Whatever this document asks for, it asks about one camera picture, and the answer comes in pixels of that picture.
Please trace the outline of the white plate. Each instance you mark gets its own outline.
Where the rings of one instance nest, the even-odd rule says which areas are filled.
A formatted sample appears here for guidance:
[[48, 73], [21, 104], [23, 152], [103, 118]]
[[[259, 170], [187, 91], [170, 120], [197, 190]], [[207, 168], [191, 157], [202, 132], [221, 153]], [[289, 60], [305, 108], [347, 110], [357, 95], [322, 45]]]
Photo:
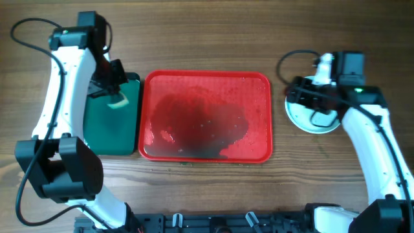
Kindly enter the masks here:
[[[304, 78], [312, 80], [314, 76]], [[285, 98], [285, 111], [294, 125], [308, 133], [326, 134], [334, 131], [340, 125], [336, 110], [330, 113], [321, 113], [299, 104], [288, 103]]]

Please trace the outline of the green yellow sponge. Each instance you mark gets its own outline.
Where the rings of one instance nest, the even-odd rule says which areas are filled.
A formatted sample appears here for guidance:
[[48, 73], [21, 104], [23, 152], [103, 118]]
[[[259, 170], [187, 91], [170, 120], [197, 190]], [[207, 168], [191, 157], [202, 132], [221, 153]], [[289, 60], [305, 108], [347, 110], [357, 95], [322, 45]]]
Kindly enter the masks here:
[[109, 96], [107, 106], [111, 109], [119, 109], [129, 104], [129, 100], [123, 92]]

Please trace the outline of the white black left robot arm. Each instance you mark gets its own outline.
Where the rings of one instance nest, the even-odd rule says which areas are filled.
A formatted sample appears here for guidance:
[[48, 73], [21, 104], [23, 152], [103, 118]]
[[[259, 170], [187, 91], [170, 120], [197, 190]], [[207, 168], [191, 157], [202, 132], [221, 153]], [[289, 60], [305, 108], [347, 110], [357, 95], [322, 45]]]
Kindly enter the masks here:
[[22, 182], [30, 183], [39, 197], [81, 210], [101, 230], [129, 232], [130, 208], [104, 186], [101, 160], [83, 136], [88, 98], [107, 96], [112, 110], [128, 104], [120, 90], [127, 80], [122, 65], [107, 59], [109, 31], [107, 24], [54, 30], [41, 117], [32, 138], [16, 144], [15, 156], [24, 172]]

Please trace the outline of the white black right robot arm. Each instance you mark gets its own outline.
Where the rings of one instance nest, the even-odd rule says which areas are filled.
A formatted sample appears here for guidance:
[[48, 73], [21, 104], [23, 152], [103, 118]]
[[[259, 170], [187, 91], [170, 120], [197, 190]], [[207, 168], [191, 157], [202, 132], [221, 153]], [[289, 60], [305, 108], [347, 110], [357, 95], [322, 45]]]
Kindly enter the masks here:
[[368, 206], [359, 214], [340, 206], [314, 205], [315, 232], [412, 232], [413, 175], [391, 128], [381, 90], [350, 77], [341, 82], [296, 77], [287, 86], [286, 104], [311, 114], [335, 113], [354, 146], [364, 174]]

